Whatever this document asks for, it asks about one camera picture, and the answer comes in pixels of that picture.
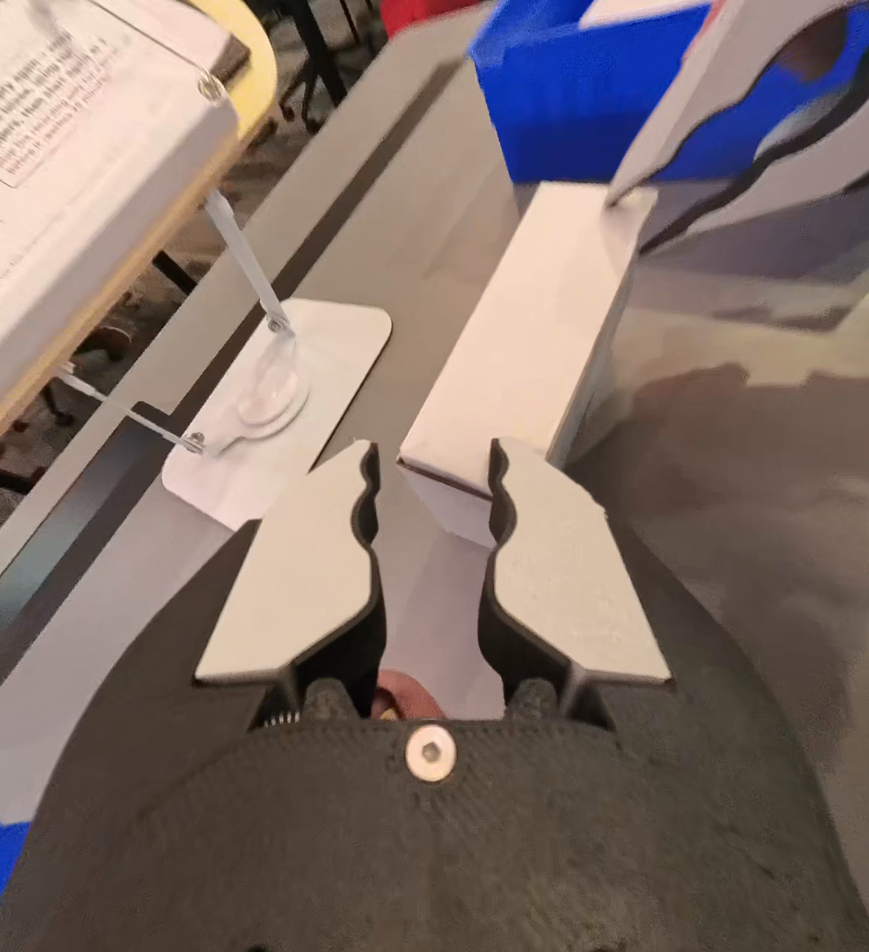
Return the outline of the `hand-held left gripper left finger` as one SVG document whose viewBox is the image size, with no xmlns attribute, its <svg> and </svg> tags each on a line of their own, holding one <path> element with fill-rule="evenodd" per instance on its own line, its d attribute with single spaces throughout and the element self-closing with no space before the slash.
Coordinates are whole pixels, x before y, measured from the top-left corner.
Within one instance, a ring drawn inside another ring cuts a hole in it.
<svg viewBox="0 0 869 952">
<path fill-rule="evenodd" d="M 386 647 L 373 549 L 378 447 L 356 440 L 285 489 L 251 543 L 194 671 L 201 686 L 257 685 L 263 709 L 301 711 L 334 680 L 369 716 Z"/>
</svg>

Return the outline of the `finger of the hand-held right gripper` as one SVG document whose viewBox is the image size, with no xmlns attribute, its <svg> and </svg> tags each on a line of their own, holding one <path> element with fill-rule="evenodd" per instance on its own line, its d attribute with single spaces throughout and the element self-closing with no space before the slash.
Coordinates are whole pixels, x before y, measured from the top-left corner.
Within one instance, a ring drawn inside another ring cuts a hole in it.
<svg viewBox="0 0 869 952">
<path fill-rule="evenodd" d="M 767 150 L 718 194 L 645 241 L 642 253 L 869 186 L 869 63 L 821 121 Z"/>
<path fill-rule="evenodd" d="M 742 101 L 786 46 L 843 1 L 716 2 L 611 180 L 607 206 L 666 168 L 707 119 Z"/>
</svg>

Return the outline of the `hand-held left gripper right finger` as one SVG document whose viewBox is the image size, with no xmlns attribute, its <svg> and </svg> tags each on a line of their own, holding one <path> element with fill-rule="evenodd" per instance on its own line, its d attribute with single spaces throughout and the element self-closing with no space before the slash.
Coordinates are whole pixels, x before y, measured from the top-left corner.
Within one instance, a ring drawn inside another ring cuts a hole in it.
<svg viewBox="0 0 869 952">
<path fill-rule="evenodd" d="M 477 640 L 504 700 L 551 685 L 565 716 L 592 716 L 601 684 L 666 688 L 674 676 L 605 509 L 510 437 L 492 440 L 488 556 Z"/>
</svg>

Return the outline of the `person's right hand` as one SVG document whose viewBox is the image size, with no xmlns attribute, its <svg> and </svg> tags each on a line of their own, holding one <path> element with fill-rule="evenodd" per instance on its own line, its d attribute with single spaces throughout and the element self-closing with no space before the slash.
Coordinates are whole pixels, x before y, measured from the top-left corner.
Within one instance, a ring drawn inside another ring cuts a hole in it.
<svg viewBox="0 0 869 952">
<path fill-rule="evenodd" d="M 790 40 L 778 62 L 803 81 L 815 81 L 830 71 L 842 55 L 847 29 L 847 12 L 842 8 L 834 10 Z"/>
</svg>

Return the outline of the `person's left hand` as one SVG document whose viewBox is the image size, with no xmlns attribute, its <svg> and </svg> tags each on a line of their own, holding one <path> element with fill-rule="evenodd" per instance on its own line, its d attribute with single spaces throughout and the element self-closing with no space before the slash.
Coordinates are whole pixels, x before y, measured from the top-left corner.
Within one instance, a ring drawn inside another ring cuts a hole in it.
<svg viewBox="0 0 869 952">
<path fill-rule="evenodd" d="M 416 678 L 386 668 L 378 673 L 370 717 L 374 720 L 441 720 L 445 713 Z"/>
</svg>

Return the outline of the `clear acrylic strut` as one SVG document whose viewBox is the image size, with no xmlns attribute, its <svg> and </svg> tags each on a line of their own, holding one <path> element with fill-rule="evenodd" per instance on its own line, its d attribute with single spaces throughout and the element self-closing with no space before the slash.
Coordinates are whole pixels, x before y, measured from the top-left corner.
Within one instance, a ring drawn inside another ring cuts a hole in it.
<svg viewBox="0 0 869 952">
<path fill-rule="evenodd" d="M 263 268 L 250 246 L 244 232 L 240 229 L 232 206 L 219 189 L 212 190 L 206 197 L 203 208 L 215 230 L 233 257 L 238 268 L 248 280 L 262 306 L 268 327 L 274 332 L 290 331 L 290 319 Z"/>
<path fill-rule="evenodd" d="M 193 438 L 189 436 L 183 437 L 172 433 L 170 430 L 166 429 L 166 427 L 121 404 L 112 396 L 101 392 L 90 383 L 76 376 L 72 363 L 60 364 L 56 368 L 56 376 L 62 383 L 66 384 L 68 387 L 71 387 L 71 389 L 92 398 L 102 407 L 108 407 L 118 411 L 124 418 L 127 418 L 132 422 L 136 422 L 147 430 L 157 434 L 165 442 L 173 446 L 181 447 L 193 455 L 199 456 L 203 454 L 205 447 L 203 443 L 203 437 L 201 435 Z"/>
</svg>

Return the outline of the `red bag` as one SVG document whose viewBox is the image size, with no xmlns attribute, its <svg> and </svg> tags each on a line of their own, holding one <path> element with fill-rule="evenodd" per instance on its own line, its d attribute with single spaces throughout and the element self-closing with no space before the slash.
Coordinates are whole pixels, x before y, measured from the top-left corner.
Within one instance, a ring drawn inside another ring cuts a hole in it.
<svg viewBox="0 0 869 952">
<path fill-rule="evenodd" d="M 381 20 L 389 39 L 413 26 L 480 6 L 484 1 L 381 1 Z"/>
</svg>

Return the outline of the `black floor stand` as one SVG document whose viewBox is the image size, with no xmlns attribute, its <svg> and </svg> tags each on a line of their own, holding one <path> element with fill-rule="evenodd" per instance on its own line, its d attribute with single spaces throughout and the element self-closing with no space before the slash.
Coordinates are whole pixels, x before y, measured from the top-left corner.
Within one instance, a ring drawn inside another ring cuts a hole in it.
<svg viewBox="0 0 869 952">
<path fill-rule="evenodd" d="M 355 81 L 360 72 L 354 65 L 342 62 L 341 58 L 349 54 L 367 53 L 372 58 L 376 52 L 373 33 L 373 16 L 376 12 L 373 2 L 364 2 L 368 19 L 364 29 L 352 11 L 353 2 L 337 1 L 344 21 L 348 27 L 350 40 L 341 45 L 330 45 L 316 19 L 314 2 L 282 1 L 276 8 L 289 18 L 301 40 L 305 56 L 302 64 L 288 80 L 285 89 L 277 97 L 277 106 L 282 118 L 289 123 L 299 122 L 310 136 L 316 135 L 323 120 L 311 113 L 311 105 L 318 85 L 328 93 L 335 108 L 341 104 L 348 93 L 346 80 Z"/>
</svg>

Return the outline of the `clear acrylic clip plate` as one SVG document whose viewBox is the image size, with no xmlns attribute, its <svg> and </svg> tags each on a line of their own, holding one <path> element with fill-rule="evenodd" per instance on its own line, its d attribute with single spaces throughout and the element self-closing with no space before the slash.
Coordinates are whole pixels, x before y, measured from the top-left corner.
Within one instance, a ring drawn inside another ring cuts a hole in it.
<svg viewBox="0 0 869 952">
<path fill-rule="evenodd" d="M 75 105 L 0 112 L 0 401 L 237 128 L 222 83 L 175 59 Z"/>
</svg>

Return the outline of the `printed paper sheet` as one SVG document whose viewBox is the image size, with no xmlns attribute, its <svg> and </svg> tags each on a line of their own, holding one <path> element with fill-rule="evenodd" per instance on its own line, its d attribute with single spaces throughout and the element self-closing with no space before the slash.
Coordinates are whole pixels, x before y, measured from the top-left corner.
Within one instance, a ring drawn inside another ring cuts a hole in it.
<svg viewBox="0 0 869 952">
<path fill-rule="evenodd" d="M 228 30 L 184 2 L 0 2 L 0 112 L 44 118 L 127 67 L 212 73 Z"/>
</svg>

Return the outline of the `clear acrylic bracket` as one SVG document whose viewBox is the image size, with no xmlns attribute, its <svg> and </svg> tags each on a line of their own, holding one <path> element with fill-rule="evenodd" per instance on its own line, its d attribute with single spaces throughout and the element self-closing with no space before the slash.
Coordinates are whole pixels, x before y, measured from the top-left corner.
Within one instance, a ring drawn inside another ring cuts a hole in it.
<svg viewBox="0 0 869 952">
<path fill-rule="evenodd" d="M 274 436 L 294 420 L 308 394 L 294 332 L 257 328 L 204 405 L 204 452 L 214 458 L 237 442 Z"/>
</svg>

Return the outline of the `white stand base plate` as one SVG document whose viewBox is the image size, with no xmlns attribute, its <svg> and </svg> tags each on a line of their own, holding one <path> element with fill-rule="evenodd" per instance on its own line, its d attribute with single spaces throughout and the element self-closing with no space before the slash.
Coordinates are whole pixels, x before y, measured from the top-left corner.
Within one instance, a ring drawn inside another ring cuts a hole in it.
<svg viewBox="0 0 869 952">
<path fill-rule="evenodd" d="M 380 308 L 289 299 L 298 389 L 284 414 L 262 422 L 261 377 L 274 377 L 273 333 L 261 324 L 186 425 L 204 450 L 173 449 L 160 474 L 169 494 L 228 530 L 260 519 L 311 470 L 392 333 Z"/>
</svg>

